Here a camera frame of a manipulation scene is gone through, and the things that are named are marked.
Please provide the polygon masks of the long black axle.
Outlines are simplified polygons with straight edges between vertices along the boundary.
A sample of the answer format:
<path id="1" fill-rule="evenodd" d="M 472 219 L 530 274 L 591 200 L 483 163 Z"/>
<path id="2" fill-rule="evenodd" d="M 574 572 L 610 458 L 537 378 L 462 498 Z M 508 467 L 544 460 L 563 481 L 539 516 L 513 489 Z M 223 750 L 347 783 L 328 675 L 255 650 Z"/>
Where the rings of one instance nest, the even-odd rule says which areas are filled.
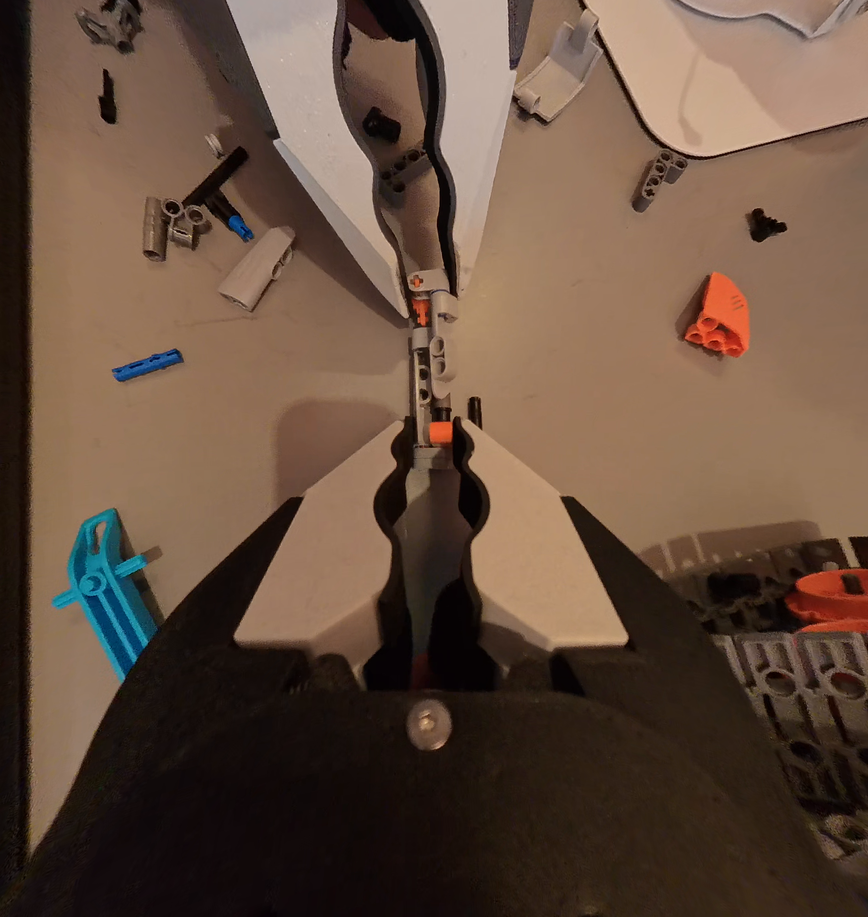
<path id="1" fill-rule="evenodd" d="M 247 150 L 242 146 L 236 147 L 233 152 L 227 154 L 218 163 L 195 189 L 182 199 L 182 206 L 187 208 L 190 205 L 202 205 L 215 194 L 221 192 L 226 182 L 248 162 L 248 159 Z"/>

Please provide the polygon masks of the grey cross connector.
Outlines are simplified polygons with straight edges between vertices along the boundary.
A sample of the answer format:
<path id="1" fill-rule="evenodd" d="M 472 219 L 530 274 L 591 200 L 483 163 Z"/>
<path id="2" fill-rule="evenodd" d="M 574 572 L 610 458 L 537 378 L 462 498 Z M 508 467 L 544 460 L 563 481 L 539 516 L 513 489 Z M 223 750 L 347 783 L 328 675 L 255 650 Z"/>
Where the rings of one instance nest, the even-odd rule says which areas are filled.
<path id="1" fill-rule="evenodd" d="M 166 198 L 161 201 L 161 213 L 169 245 L 196 250 L 201 237 L 211 230 L 208 215 L 198 205 L 183 205 L 175 199 Z"/>

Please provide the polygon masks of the grey cylinder assembly orange connector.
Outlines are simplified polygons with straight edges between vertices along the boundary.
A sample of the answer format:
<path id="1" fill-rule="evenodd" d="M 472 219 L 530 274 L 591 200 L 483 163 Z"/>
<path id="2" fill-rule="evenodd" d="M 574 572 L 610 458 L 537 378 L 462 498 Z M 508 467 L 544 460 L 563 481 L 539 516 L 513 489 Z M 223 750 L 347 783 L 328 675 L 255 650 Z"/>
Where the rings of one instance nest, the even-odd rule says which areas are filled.
<path id="1" fill-rule="evenodd" d="M 414 425 L 414 468 L 452 467 L 454 409 L 447 379 L 447 347 L 430 326 L 412 323 L 409 336 L 409 415 Z"/>

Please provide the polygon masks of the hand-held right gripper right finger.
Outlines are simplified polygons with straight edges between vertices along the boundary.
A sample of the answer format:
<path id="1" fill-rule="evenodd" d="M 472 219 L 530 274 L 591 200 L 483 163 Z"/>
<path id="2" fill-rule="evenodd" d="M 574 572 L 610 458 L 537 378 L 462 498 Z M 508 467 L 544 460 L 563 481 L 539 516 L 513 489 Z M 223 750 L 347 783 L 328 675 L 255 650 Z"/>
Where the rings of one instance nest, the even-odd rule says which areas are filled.
<path id="1" fill-rule="evenodd" d="M 625 626 L 561 494 L 467 420 L 454 422 L 452 446 L 471 529 L 461 581 L 474 648 L 503 671 L 560 650 L 624 648 Z"/>

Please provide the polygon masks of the grey and black connector assembly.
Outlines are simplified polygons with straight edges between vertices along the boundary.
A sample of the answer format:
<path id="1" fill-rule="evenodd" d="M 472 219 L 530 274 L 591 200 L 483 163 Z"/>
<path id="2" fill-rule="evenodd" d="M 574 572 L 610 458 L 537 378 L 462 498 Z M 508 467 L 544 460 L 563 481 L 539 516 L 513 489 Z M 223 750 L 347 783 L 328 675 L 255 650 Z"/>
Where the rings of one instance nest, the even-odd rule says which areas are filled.
<path id="1" fill-rule="evenodd" d="M 141 13 L 139 1 L 104 1 L 97 9 L 78 9 L 74 16 L 91 42 L 129 54 L 134 51 L 136 36 L 143 30 Z"/>

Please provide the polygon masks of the toy tracked robot orange wheels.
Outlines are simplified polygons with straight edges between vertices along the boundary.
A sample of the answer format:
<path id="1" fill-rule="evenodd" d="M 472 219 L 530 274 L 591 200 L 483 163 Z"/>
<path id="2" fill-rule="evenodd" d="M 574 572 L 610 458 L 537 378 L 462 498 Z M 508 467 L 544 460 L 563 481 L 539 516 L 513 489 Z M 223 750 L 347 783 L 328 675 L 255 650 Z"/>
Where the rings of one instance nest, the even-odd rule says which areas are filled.
<path id="1" fill-rule="evenodd" d="M 819 846 L 865 873 L 868 535 L 746 554 L 691 535 L 641 556 L 724 654 Z"/>

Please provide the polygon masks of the black angled connector blue pin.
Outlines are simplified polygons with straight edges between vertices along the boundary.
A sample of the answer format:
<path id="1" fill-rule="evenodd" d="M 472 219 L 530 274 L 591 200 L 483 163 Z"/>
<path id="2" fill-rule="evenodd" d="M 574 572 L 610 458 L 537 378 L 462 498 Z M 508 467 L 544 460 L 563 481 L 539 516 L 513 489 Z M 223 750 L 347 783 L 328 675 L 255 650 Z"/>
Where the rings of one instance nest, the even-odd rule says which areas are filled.
<path id="1" fill-rule="evenodd" d="M 233 206 L 222 191 L 216 191 L 204 199 L 204 206 L 223 225 L 235 235 L 248 243 L 254 239 L 253 231 L 247 226 L 243 216 Z"/>

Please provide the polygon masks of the white curved panel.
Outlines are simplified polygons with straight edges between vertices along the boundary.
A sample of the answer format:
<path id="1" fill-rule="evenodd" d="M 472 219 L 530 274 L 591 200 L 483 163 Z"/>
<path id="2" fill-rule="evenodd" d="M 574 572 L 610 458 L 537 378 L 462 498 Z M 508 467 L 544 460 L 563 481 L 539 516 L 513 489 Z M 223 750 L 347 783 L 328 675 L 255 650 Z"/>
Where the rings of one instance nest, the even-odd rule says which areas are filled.
<path id="1" fill-rule="evenodd" d="M 270 228 L 217 287 L 217 293 L 248 313 L 255 311 L 268 287 L 279 279 L 293 256 L 295 231 Z"/>

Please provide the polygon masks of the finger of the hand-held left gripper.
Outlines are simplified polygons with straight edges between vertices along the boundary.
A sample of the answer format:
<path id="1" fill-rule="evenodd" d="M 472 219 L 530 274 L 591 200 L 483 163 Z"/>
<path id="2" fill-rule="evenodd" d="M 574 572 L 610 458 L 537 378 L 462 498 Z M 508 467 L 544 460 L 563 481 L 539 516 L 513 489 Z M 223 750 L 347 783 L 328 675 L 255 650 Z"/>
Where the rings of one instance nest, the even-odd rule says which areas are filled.
<path id="1" fill-rule="evenodd" d="M 382 218 L 379 171 L 344 93 L 344 2 L 227 4 L 277 128 L 275 147 L 360 269 L 406 320 L 401 251 Z"/>
<path id="2" fill-rule="evenodd" d="M 468 288 L 519 63 L 519 9 L 507 1 L 421 1 L 425 142 L 438 181 L 438 241 L 453 295 Z"/>

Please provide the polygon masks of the dark grey angled beam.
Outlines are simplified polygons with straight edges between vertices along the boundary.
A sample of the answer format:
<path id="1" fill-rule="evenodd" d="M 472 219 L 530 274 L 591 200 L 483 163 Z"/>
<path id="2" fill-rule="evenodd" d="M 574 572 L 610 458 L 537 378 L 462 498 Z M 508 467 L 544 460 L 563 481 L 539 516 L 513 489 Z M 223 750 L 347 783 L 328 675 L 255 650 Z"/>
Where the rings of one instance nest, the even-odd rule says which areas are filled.
<path id="1" fill-rule="evenodd" d="M 399 158 L 382 168 L 378 185 L 382 200 L 393 209 L 405 203 L 409 185 L 423 177 L 431 169 L 431 161 L 423 142 L 405 150 Z"/>
<path id="2" fill-rule="evenodd" d="M 689 164 L 687 157 L 668 148 L 660 148 L 648 163 L 631 199 L 634 212 L 644 213 L 657 200 L 662 189 L 674 184 Z"/>

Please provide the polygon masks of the grey tube connector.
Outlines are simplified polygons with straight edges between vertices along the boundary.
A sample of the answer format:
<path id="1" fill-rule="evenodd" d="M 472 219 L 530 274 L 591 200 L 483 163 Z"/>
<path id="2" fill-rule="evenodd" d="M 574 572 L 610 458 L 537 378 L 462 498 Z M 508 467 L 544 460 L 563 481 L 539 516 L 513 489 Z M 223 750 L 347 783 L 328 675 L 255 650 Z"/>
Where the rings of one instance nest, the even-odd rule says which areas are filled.
<path id="1" fill-rule="evenodd" d="M 144 257 L 155 263 L 163 263 L 168 246 L 169 218 L 163 209 L 163 201 L 148 196 L 144 203 L 141 250 Z"/>

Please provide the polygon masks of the light grey hinged panel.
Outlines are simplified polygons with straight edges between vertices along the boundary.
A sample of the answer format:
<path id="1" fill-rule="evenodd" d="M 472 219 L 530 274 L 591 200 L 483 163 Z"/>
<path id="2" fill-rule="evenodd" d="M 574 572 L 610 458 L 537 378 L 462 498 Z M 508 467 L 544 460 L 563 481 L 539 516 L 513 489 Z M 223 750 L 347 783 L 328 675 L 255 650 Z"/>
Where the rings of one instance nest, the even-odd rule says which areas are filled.
<path id="1" fill-rule="evenodd" d="M 599 17 L 586 4 L 575 25 L 561 25 L 548 55 L 514 86 L 525 114 L 548 124 L 579 95 L 604 56 L 598 27 Z"/>

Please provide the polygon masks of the orange wedge panel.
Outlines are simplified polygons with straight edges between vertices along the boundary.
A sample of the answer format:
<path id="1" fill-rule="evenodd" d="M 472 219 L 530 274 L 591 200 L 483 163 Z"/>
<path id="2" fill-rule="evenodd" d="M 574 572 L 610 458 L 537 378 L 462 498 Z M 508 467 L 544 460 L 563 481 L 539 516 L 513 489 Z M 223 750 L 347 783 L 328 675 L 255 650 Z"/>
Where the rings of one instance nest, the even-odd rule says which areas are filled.
<path id="1" fill-rule="evenodd" d="M 715 271 L 706 282 L 700 311 L 682 339 L 715 355 L 739 359 L 748 352 L 750 328 L 747 298 L 734 281 Z"/>

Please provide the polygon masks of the turquoise plastic tool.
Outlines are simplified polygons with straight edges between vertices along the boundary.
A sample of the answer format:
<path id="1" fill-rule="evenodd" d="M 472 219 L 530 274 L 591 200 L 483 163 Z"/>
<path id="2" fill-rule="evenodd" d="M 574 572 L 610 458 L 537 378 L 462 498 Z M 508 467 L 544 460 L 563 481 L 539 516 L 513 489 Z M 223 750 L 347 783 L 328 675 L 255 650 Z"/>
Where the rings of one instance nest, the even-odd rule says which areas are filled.
<path id="1" fill-rule="evenodd" d="M 148 560 L 141 554 L 126 555 L 122 542 L 115 508 L 84 520 L 68 557 L 68 588 L 52 600 L 58 610 L 81 607 L 119 683 L 161 627 L 135 581 Z"/>

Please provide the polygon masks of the dark textured mat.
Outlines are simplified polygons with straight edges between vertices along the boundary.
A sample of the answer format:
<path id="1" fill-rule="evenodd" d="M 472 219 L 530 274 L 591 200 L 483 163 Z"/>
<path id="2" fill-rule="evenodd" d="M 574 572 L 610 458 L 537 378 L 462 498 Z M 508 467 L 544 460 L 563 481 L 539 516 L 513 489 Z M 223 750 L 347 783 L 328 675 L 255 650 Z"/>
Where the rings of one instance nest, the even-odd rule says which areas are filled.
<path id="1" fill-rule="evenodd" d="M 26 849 L 27 2 L 0 2 L 0 884 Z"/>

